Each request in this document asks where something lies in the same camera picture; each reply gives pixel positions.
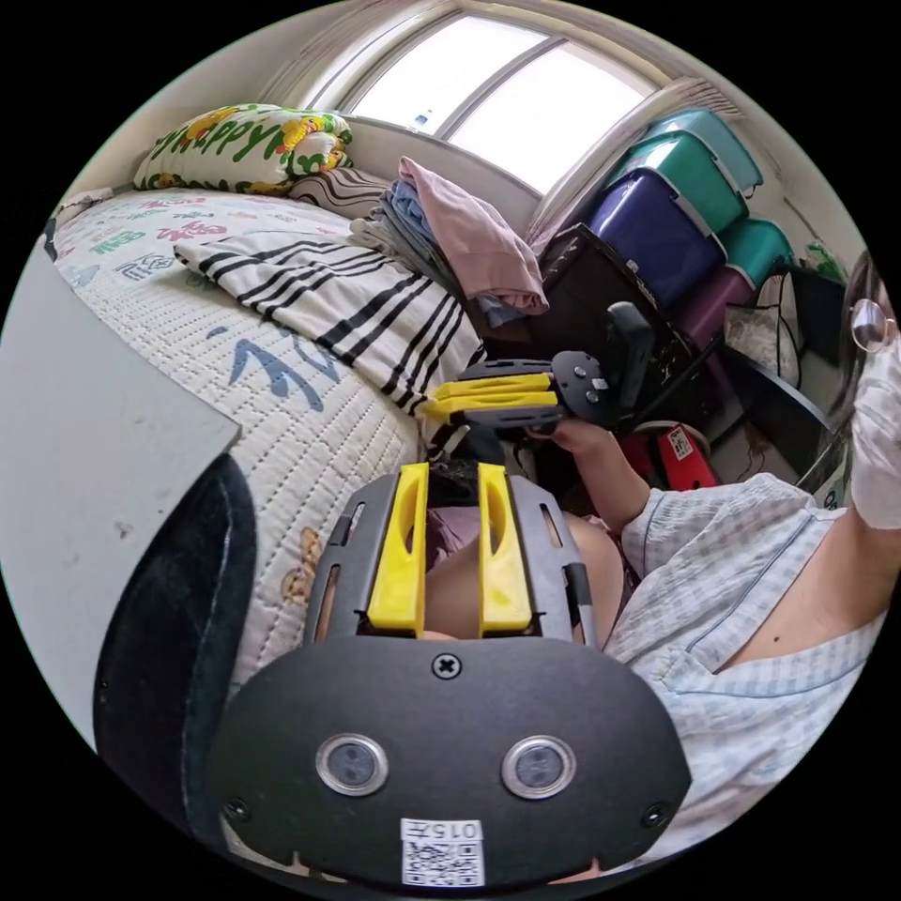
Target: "stack of clothes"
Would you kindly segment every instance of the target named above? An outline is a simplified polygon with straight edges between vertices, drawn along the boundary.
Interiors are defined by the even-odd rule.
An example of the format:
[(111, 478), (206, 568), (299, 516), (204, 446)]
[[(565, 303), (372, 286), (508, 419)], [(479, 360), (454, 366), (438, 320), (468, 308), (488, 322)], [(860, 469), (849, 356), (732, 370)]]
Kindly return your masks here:
[(493, 206), (409, 157), (398, 175), (370, 216), (351, 222), (353, 243), (477, 301), (492, 328), (547, 310), (535, 254)]

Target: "light blue shirt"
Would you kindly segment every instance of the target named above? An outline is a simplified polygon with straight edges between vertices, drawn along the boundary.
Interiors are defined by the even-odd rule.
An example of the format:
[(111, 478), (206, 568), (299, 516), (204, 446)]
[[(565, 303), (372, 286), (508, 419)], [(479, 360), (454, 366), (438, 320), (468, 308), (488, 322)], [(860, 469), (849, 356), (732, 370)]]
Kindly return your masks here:
[(815, 648), (717, 673), (843, 513), (762, 474), (693, 492), (654, 489), (624, 530), (623, 551), (642, 582), (604, 652), (664, 702), (693, 777), (660, 840), (628, 867), (685, 850), (734, 822), (795, 767), (848, 697), (884, 615)]

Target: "label sticker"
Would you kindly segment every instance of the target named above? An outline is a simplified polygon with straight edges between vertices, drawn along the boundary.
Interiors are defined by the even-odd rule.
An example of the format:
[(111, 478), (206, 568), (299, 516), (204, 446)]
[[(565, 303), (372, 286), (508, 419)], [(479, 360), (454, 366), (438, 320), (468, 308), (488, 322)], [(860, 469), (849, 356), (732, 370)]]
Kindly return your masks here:
[(402, 819), (402, 882), (437, 888), (485, 884), (481, 823), (477, 819)]
[(673, 452), (676, 454), (676, 459), (680, 463), (695, 452), (695, 449), (692, 447), (692, 442), (688, 440), (681, 428), (673, 429), (666, 437), (669, 438), (669, 443), (672, 445)]

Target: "quilted mattress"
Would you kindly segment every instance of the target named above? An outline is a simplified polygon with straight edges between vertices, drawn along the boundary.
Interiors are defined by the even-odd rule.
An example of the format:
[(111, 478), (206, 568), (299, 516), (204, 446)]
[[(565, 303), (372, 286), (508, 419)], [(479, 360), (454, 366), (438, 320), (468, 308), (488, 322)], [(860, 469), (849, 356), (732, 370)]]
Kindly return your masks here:
[(415, 422), (337, 359), (263, 322), (181, 266), (176, 242), (251, 231), (348, 234), (349, 221), (292, 200), (129, 191), (61, 225), (56, 264), (141, 356), (238, 422), (258, 549), (233, 688), (295, 646), (320, 542), (362, 484), (418, 455)]

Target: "eyeglasses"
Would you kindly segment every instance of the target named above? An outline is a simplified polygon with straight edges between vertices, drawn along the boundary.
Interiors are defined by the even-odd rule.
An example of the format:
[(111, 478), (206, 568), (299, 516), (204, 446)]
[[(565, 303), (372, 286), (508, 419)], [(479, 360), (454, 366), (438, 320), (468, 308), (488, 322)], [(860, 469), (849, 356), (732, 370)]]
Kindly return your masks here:
[(898, 324), (874, 300), (863, 298), (851, 308), (851, 337), (868, 354), (875, 354), (898, 338)]

